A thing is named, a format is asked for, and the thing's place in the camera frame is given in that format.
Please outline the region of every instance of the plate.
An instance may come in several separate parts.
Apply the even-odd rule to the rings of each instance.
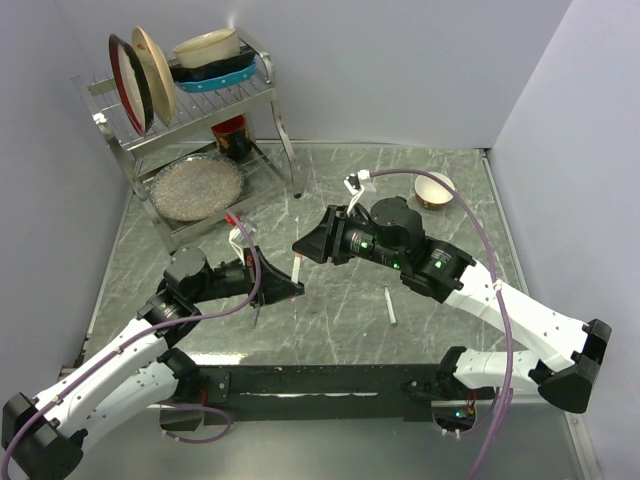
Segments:
[[[240,47],[240,53],[231,58],[216,60],[201,67],[186,68],[180,64],[169,67],[176,82],[200,82],[209,78],[221,77],[247,68],[253,62],[256,52],[248,46]]]
[[[114,34],[109,36],[109,60],[122,106],[135,131],[144,136],[153,122],[153,103],[140,60],[133,47]]]
[[[163,217],[195,222],[233,205],[243,186],[242,172],[229,159],[195,153],[160,170],[153,179],[149,198]]]
[[[256,62],[253,62],[247,68],[243,68],[237,72],[223,75],[222,77],[209,78],[201,82],[176,82],[179,89],[187,93],[202,93],[218,90],[220,88],[230,87],[238,83],[244,82],[247,78],[252,77],[256,73]]]
[[[135,27],[131,32],[131,44],[149,83],[153,109],[160,121],[168,127],[176,110],[176,92],[167,59],[141,27]]]

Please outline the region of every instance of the marble tabletop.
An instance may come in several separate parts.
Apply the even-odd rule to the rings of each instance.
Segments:
[[[265,153],[282,162],[280,148]],[[479,216],[496,250],[499,276],[514,287],[518,278],[491,184],[479,150],[438,150],[393,146],[297,145],[296,154],[308,175],[307,191],[294,199],[282,191],[264,204],[241,212],[258,224],[257,243],[277,268],[291,272],[291,243],[315,227],[327,205],[349,201],[342,180],[363,168],[414,167],[442,172]],[[378,197],[401,195],[419,210],[428,235],[452,242],[486,264],[486,253],[460,205],[438,212],[420,208],[413,198],[414,177],[376,178]],[[194,245],[212,266],[232,260],[229,226],[218,224]],[[104,347],[155,292],[169,263],[160,238],[134,197],[114,257],[106,273],[87,358]],[[397,364],[439,362],[447,349],[464,345],[477,350],[503,350],[504,336],[471,315],[420,297],[403,286],[397,271],[354,259],[339,267],[302,260],[300,281],[306,294],[261,309],[252,328],[253,310],[201,322],[178,347],[200,364]],[[398,324],[392,327],[384,299],[390,289]],[[200,305],[212,313],[237,304],[230,298]]]

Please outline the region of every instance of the dish rack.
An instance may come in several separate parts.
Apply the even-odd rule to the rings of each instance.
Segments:
[[[185,147],[189,144],[184,141],[193,137],[194,134],[244,114],[253,148],[246,159],[237,162],[244,174],[245,188],[242,196],[230,208],[235,211],[246,209],[282,191],[287,185],[295,198],[300,198],[304,190],[300,166],[282,123],[271,57],[246,32],[238,28],[236,31],[240,41],[254,50],[256,57],[261,61],[255,75],[237,85],[211,92],[188,94],[176,88],[177,107],[171,123],[166,127],[161,122],[155,122],[145,137],[140,137],[131,126],[120,102],[113,77],[107,75],[103,80],[94,78],[93,83],[89,85],[80,76],[72,78],[76,90],[125,174],[133,193],[142,202],[170,253],[223,220],[225,213],[220,211],[196,222],[178,222],[161,216],[149,198],[149,188],[155,175],[178,157],[171,158],[167,155],[166,160],[144,171],[144,158],[160,149],[176,144]],[[175,60],[170,59],[169,64],[172,63],[175,63]],[[289,174],[286,177],[278,166],[258,148],[255,141],[251,110],[269,103],[289,163]],[[203,148],[199,148],[196,144],[191,145],[193,145],[193,151],[207,151],[212,149],[214,144],[215,142]]]

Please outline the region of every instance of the rack shelf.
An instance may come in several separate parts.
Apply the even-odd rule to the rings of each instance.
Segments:
[[[231,208],[238,211],[247,208],[287,184],[296,198],[299,198],[304,190],[300,167],[282,123],[271,57],[249,35],[240,29],[236,30],[240,40],[253,49],[261,60],[256,74],[237,85],[212,92],[188,94],[176,88],[177,107],[171,123],[167,127],[161,122],[155,122],[144,137],[139,136],[128,121],[113,77],[107,76],[103,80],[94,78],[89,84],[79,76],[72,78],[94,123],[127,177],[133,192],[143,202],[145,211],[170,252],[223,219],[224,213],[218,212],[204,220],[190,223],[171,221],[159,215],[149,200],[148,187],[155,174],[175,158],[168,158],[150,172],[140,173],[142,160],[149,154],[180,144],[202,130],[244,114],[249,125],[253,151],[239,164],[245,175],[246,188],[242,197]],[[251,111],[266,104],[271,105],[273,119],[289,161],[287,181],[284,180],[283,173],[255,145]]]

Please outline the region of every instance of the floor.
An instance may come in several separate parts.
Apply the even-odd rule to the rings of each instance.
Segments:
[[[498,257],[499,276],[518,280],[505,231],[479,150],[437,150],[380,146],[303,145],[296,155],[308,175],[301,199],[276,192],[272,201],[240,212],[258,224],[258,244],[268,260],[285,272],[293,263],[291,243],[315,227],[329,204],[345,204],[342,180],[362,168],[418,167],[448,175],[482,220]],[[265,147],[276,163],[280,148]],[[462,208],[449,204],[439,212],[420,208],[409,175],[376,179],[378,198],[401,195],[423,216],[428,235],[452,242],[486,263],[479,236]],[[219,224],[196,245],[212,265],[233,259],[229,227]],[[107,283],[87,346],[91,356],[136,315],[155,292],[169,256],[140,202],[133,198],[117,240]],[[200,364],[388,364],[439,362],[450,346],[490,351],[504,349],[503,335],[471,315],[422,298],[404,287],[399,273],[361,260],[335,267],[303,260],[300,280],[306,295],[265,307],[257,328],[253,312],[198,325],[178,347]],[[390,325],[383,287],[388,285],[398,318]],[[204,313],[234,305],[239,298],[201,304]]]

